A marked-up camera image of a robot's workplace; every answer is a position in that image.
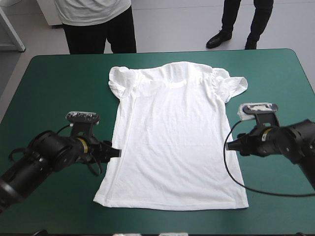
t-shirt sleeve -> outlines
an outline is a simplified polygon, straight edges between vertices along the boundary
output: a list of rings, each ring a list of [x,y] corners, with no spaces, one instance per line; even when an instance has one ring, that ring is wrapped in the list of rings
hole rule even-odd
[[[224,103],[247,90],[248,83],[244,77],[230,77],[226,70],[220,68],[214,68],[213,75],[214,91]]]
[[[123,99],[130,95],[132,87],[136,81],[135,70],[127,67],[113,67],[109,72],[108,85],[113,94],[119,99]]]

person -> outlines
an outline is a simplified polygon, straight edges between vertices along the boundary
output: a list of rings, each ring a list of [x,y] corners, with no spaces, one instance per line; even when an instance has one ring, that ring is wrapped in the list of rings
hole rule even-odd
[[[253,2],[255,6],[255,14],[245,49],[257,48],[257,42],[267,26],[274,4],[274,0],[253,0]],[[241,0],[224,0],[222,29],[207,42],[207,48],[218,47],[221,43],[232,38],[233,26],[236,21],[240,4]]]
[[[55,0],[70,54],[136,53],[130,0]]]

t-shirt hem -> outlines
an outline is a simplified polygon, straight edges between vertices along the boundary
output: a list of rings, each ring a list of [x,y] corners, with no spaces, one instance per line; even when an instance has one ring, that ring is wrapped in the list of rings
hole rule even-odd
[[[95,26],[99,24],[106,23],[112,19],[114,19],[116,16],[119,16],[122,14],[124,11],[127,11],[128,8],[131,6],[131,3],[127,4],[125,7],[123,7],[120,11],[118,11],[116,14],[111,15],[110,17],[103,18],[97,21],[92,21],[92,22],[87,22],[87,23],[80,23],[80,22],[73,22],[73,21],[68,21],[66,19],[61,19],[61,22],[65,25],[70,25],[70,26]]]
[[[104,207],[128,207],[128,208],[148,208],[157,210],[211,210],[211,209],[239,209],[248,208],[247,201],[244,202],[222,202],[222,203],[201,203],[189,205],[167,205],[154,202],[143,201],[115,201],[107,200],[104,196],[96,194],[94,202],[101,204]]]

black trousers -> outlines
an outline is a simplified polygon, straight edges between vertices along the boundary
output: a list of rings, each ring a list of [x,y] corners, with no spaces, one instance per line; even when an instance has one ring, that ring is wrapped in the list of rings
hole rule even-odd
[[[251,33],[248,40],[257,42],[260,35],[264,32],[272,13],[274,0],[253,0],[255,14],[252,20]],[[240,8],[241,0],[224,0],[224,10],[222,16],[222,30],[233,31],[237,13]]]
[[[136,53],[131,7],[112,20],[93,26],[63,24],[70,54],[103,54],[105,42],[113,53]]]

metal frame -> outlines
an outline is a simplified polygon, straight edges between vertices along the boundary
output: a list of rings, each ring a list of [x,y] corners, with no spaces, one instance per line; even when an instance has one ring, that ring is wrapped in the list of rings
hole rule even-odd
[[[4,11],[0,7],[0,24],[3,26],[4,30],[6,31],[7,35],[11,39],[11,43],[0,43],[0,51],[2,50],[18,50],[19,52],[25,51],[25,46],[14,30],[13,26],[9,22],[7,16],[5,15]]]

